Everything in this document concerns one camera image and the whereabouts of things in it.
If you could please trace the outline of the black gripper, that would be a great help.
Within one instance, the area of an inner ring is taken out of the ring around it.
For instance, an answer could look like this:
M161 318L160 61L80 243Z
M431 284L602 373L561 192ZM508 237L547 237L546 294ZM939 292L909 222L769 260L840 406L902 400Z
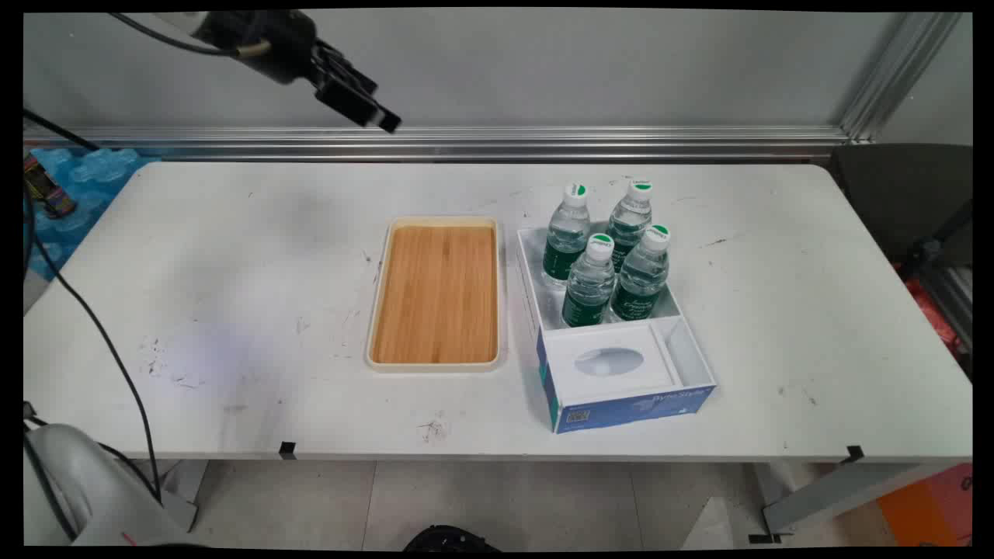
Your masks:
M221 50L249 50L237 60L281 85L311 77L314 47L315 67L327 78L316 85L316 99L360 127L373 124L393 134L402 123L375 99L377 83L319 39L314 21L301 10L210 11L196 39Z

